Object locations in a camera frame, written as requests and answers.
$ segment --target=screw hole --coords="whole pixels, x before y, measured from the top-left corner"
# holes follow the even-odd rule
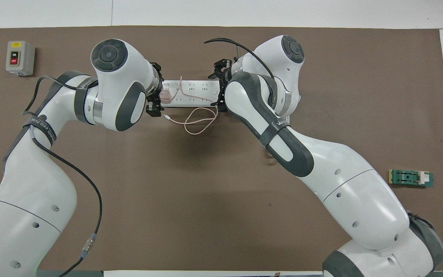
[[[12,268],[15,268],[15,269],[18,269],[18,268],[21,268],[21,267],[22,267],[22,265],[21,265],[19,262],[17,262],[17,261],[11,261],[11,262],[9,263],[9,265],[10,265]]]

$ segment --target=emergency switch box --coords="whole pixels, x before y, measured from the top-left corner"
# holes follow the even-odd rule
[[[35,47],[28,42],[8,42],[6,70],[18,76],[33,74]]]

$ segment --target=cable connector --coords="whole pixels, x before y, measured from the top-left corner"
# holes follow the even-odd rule
[[[80,258],[85,259],[92,250],[93,244],[95,243],[95,239],[97,238],[97,234],[93,233],[91,237],[87,240],[87,243],[85,243],[85,246],[82,249]]]

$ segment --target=white power strip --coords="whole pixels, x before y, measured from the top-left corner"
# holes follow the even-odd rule
[[[166,80],[163,81],[160,100],[162,107],[211,107],[210,104],[218,100],[219,92],[220,83],[217,80]]]

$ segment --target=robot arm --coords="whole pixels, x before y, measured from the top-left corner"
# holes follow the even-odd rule
[[[408,216],[380,175],[350,147],[306,137],[283,118],[299,100],[301,46],[280,36],[254,52],[274,79],[249,53],[244,55],[227,69],[225,104],[353,238],[323,263],[325,277],[420,277],[433,271],[443,261],[434,229]]]
[[[0,277],[35,276],[76,207],[71,180],[33,143],[32,136],[50,149],[67,121],[79,119],[124,131],[137,123],[146,99],[150,100],[147,112],[160,112],[159,67],[131,45],[106,40],[95,46],[91,60],[98,86],[96,78],[81,72],[62,74],[58,81],[76,89],[53,84],[5,158],[0,184]]]

